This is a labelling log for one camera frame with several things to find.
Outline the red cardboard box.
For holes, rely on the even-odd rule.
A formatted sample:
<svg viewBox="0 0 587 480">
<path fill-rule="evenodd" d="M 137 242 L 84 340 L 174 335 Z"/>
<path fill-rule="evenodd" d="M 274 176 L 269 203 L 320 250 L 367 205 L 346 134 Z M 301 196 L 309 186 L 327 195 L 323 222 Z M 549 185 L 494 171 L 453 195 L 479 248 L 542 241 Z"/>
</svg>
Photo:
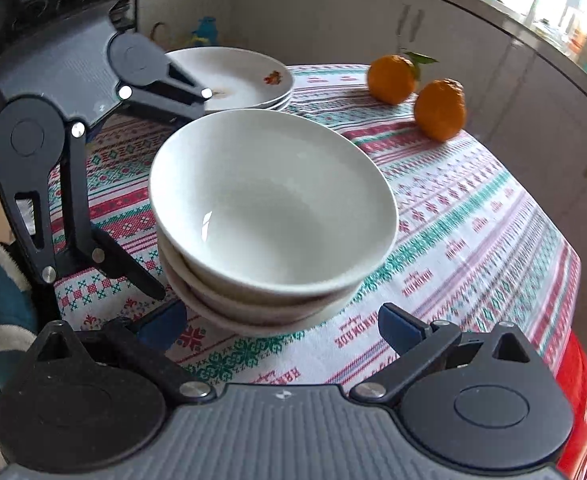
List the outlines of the red cardboard box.
<svg viewBox="0 0 587 480">
<path fill-rule="evenodd" d="M 556 380 L 573 411 L 573 427 L 558 468 L 568 479 L 587 479 L 587 355 L 571 333 Z"/>
</svg>

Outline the large white fruit-pattern plate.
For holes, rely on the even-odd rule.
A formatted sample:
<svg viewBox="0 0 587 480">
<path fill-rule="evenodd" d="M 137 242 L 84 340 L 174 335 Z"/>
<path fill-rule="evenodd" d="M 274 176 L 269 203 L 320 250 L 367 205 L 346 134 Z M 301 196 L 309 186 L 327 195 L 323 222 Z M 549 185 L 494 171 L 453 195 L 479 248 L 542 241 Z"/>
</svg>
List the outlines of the large white fruit-pattern plate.
<svg viewBox="0 0 587 480">
<path fill-rule="evenodd" d="M 168 55 L 210 90 L 206 114 L 242 108 L 282 110 L 294 91 L 295 79 L 288 68 L 259 52 L 197 47 L 171 51 Z"/>
</svg>

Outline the wrinkled orange without leaf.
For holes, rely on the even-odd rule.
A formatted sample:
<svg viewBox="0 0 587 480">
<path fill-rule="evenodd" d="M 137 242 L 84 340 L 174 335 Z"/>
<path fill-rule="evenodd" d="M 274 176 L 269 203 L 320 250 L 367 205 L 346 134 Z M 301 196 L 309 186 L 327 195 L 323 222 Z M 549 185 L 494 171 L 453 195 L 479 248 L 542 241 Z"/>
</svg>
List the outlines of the wrinkled orange without leaf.
<svg viewBox="0 0 587 480">
<path fill-rule="evenodd" d="M 453 79 L 437 79 L 426 84 L 417 94 L 414 119 L 429 139 L 446 142 L 464 128 L 467 117 L 465 91 Z"/>
</svg>

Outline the patterned red green tablecloth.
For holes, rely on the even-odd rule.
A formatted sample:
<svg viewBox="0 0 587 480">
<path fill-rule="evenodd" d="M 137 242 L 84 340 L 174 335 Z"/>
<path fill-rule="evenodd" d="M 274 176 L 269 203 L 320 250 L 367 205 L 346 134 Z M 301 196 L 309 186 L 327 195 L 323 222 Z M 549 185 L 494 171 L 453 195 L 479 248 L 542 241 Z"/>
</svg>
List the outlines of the patterned red green tablecloth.
<svg viewBox="0 0 587 480">
<path fill-rule="evenodd" d="M 489 332 L 513 322 L 557 372 L 577 301 L 581 262 L 533 197 L 468 133 L 440 144 L 413 124 L 413 99 L 390 107 L 365 89 L 365 65 L 289 68 L 286 108 L 332 128 L 376 162 L 399 206 L 397 246 L 351 304 L 325 324 L 285 336 L 243 338 L 194 310 L 168 356 L 210 382 L 340 384 L 350 389 L 397 359 L 377 330 L 387 301 L 426 322 Z M 112 117 L 88 145 L 95 224 L 167 284 L 147 182 L 167 127 Z M 160 306 L 124 278 L 94 270 L 60 280 L 55 297 L 76 330 Z"/>
</svg>

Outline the orange with green leaf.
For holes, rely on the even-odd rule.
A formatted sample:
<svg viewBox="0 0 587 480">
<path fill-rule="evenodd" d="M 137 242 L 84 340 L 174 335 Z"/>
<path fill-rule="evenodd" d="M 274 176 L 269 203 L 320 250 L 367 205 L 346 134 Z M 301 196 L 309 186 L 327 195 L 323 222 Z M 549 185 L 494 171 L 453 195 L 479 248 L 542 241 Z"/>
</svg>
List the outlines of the orange with green leaf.
<svg viewBox="0 0 587 480">
<path fill-rule="evenodd" d="M 435 58 L 412 51 L 377 58 L 367 70 L 368 92 L 383 104 L 399 105 L 415 92 L 421 66 L 435 63 Z"/>
</svg>

